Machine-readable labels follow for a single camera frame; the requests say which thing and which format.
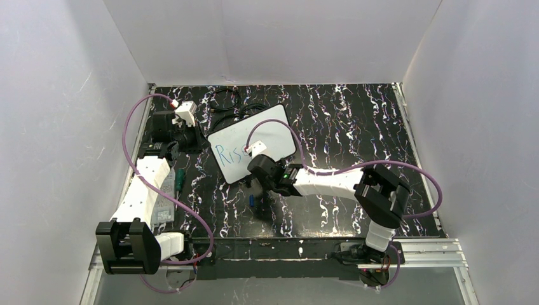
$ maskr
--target white plastic bracket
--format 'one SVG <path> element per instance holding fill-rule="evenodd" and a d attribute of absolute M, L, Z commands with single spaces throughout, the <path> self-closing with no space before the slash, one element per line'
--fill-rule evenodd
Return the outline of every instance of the white plastic bracket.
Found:
<path fill-rule="evenodd" d="M 157 156 L 138 159 L 137 169 L 150 184 L 158 189 L 161 188 L 170 172 L 166 159 L 159 159 Z M 117 222 L 132 222 L 135 218 L 140 218 L 141 222 L 149 226 L 157 195 L 134 176 L 127 193 L 111 219 L 116 219 Z"/>
<path fill-rule="evenodd" d="M 184 250 L 184 235 L 178 232 L 161 233 L 155 237 L 161 247 L 161 260 L 165 260 Z"/>
<path fill-rule="evenodd" d="M 182 104 L 174 111 L 178 118 L 183 119 L 187 123 L 188 127 L 196 125 L 196 121 L 194 120 L 195 112 L 196 104 L 192 100 L 182 102 Z M 178 119 L 174 119 L 172 122 L 176 124 L 178 123 Z"/>
<path fill-rule="evenodd" d="M 313 168 L 313 170 L 316 172 L 335 171 L 317 168 Z M 315 175 L 302 168 L 297 172 L 294 187 L 301 196 L 329 195 L 344 197 L 357 202 L 357 199 L 354 197 L 355 190 L 353 187 L 361 181 L 361 177 L 363 177 L 361 168 L 328 176 Z"/>
<path fill-rule="evenodd" d="M 371 220 L 369 224 L 369 231 L 367 232 L 367 238 L 365 244 L 375 250 L 384 252 L 387 250 L 389 242 L 395 235 L 395 229 L 380 226 Z"/>
<path fill-rule="evenodd" d="M 253 144 L 249 145 L 247 148 L 247 153 L 251 156 L 251 158 L 254 158 L 258 156 L 259 154 L 267 154 L 268 147 L 266 144 L 264 144 L 262 141 L 256 141 Z"/>

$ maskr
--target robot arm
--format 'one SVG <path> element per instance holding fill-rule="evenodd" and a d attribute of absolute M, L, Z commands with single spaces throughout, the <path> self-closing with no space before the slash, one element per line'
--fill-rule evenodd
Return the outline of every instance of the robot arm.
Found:
<path fill-rule="evenodd" d="M 183 102 L 175 111 L 152 116 L 151 141 L 140 146 L 136 162 L 140 175 L 161 187 L 180 152 L 202 151 L 203 136 L 194 120 L 196 105 Z M 117 211 L 95 231 L 104 269 L 109 274 L 154 274 L 162 260 L 184 250 L 182 233 L 154 236 L 150 229 L 158 194 L 133 177 Z"/>
<path fill-rule="evenodd" d="M 380 262 L 410 197 L 410 187 L 382 165 L 357 168 L 336 175 L 315 175 L 301 164 L 280 166 L 264 154 L 266 146 L 257 141 L 247 149 L 252 161 L 248 169 L 262 187 L 283 196 L 329 195 L 359 202 L 371 218 L 365 246 L 355 252 L 357 259 Z"/>

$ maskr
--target black marble tabletop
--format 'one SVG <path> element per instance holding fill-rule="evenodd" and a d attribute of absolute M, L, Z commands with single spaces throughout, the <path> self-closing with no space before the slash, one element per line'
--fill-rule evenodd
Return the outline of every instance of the black marble tabletop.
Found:
<path fill-rule="evenodd" d="M 196 118 L 205 135 L 212 122 L 224 114 L 211 113 L 211 92 L 221 87 L 159 87 L 178 101 L 193 100 L 198 105 Z M 390 159 L 416 164 L 408 134 L 391 84 L 381 85 L 285 85 L 237 86 L 241 104 L 282 103 L 291 127 L 297 132 L 306 153 L 308 166 L 344 168 L 361 161 Z M 232 94 L 218 94 L 219 105 L 231 105 Z M 150 115 L 168 109 L 164 98 L 153 98 Z M 146 126 L 143 140 L 149 138 Z M 299 163 L 299 153 L 293 162 Z M 365 237 L 368 219 L 361 206 L 348 199 L 330 196 L 283 197 L 263 192 L 254 182 L 227 184 L 210 149 L 199 155 L 182 156 L 176 168 L 186 171 L 180 200 L 199 213 L 215 237 Z M 420 174 L 407 168 L 389 166 L 413 189 L 408 213 L 430 208 Z M 254 207 L 249 196 L 255 198 Z M 207 236 L 190 215 L 176 209 L 175 221 L 166 231 L 185 229 L 194 237 Z M 398 236 L 445 237 L 432 216 L 403 222 Z"/>

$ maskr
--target whiteboard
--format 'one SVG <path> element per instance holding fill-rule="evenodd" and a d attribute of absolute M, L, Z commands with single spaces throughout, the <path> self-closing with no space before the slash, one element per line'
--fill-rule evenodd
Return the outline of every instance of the whiteboard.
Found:
<path fill-rule="evenodd" d="M 215 160 L 226 183 L 234 183 L 250 175 L 247 165 L 252 159 L 245 152 L 245 143 L 253 127 L 265 119 L 279 119 L 289 123 L 285 107 L 277 104 L 208 136 Z M 258 140 L 266 144 L 268 156 L 275 161 L 296 152 L 296 143 L 290 130 L 277 122 L 259 126 L 249 144 Z"/>

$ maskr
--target blue marker writing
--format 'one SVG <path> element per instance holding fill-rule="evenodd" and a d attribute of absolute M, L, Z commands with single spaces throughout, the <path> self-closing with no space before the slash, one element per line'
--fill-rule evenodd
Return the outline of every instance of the blue marker writing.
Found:
<path fill-rule="evenodd" d="M 222 152 L 224 151 L 224 148 L 222 145 L 216 145 L 215 149 L 217 149 L 217 153 L 219 154 L 219 159 L 221 160 L 222 167 L 224 167 L 224 162 L 222 161 L 223 158 L 228 162 L 228 164 L 231 164 L 231 162 L 228 161 L 228 159 L 222 155 Z"/>
<path fill-rule="evenodd" d="M 241 154 L 238 154 L 238 153 L 236 152 L 236 149 L 238 149 L 238 148 L 237 148 L 237 147 L 234 148 L 233 153 L 237 154 L 237 155 L 240 157 L 240 159 L 238 160 L 238 163 L 239 163 L 239 162 L 242 160 L 242 155 L 241 155 Z"/>

